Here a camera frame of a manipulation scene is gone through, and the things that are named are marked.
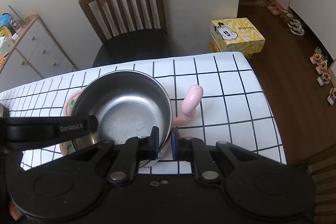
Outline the white drawer cabinet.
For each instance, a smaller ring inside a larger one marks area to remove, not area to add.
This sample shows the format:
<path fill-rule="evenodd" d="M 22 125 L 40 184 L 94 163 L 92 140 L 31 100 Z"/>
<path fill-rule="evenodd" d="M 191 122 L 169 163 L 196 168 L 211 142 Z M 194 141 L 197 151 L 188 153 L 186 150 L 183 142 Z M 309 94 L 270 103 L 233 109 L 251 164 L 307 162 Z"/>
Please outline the white drawer cabinet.
<path fill-rule="evenodd" d="M 1 32 L 1 91 L 77 70 L 37 14 L 20 32 Z"/>

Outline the yellow cartoon cardboard box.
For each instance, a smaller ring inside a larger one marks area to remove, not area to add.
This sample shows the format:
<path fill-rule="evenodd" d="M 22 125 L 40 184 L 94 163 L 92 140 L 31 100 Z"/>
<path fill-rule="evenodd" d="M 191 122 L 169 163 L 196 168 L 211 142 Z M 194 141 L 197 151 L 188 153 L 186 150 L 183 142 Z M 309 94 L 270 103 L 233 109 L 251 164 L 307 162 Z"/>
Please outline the yellow cartoon cardboard box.
<path fill-rule="evenodd" d="M 211 21 L 210 52 L 241 52 L 246 58 L 260 53 L 265 38 L 247 18 Z"/>

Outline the brown wooden chair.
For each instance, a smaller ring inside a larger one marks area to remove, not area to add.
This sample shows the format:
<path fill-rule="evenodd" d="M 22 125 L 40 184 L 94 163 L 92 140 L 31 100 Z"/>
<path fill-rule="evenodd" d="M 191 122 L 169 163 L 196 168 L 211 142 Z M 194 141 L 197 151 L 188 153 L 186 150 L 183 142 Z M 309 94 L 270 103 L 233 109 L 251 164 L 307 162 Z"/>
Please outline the brown wooden chair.
<path fill-rule="evenodd" d="M 94 67 L 172 55 L 163 0 L 78 0 L 102 46 Z"/>

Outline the white tall cupboard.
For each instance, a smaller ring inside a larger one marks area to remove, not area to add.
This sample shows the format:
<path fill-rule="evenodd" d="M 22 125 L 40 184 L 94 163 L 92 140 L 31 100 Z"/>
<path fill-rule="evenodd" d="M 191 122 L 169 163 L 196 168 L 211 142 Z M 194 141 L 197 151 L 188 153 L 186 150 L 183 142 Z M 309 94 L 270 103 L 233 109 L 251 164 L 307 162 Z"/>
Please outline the white tall cupboard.
<path fill-rule="evenodd" d="M 289 7 L 335 59 L 335 0 L 290 0 Z"/>

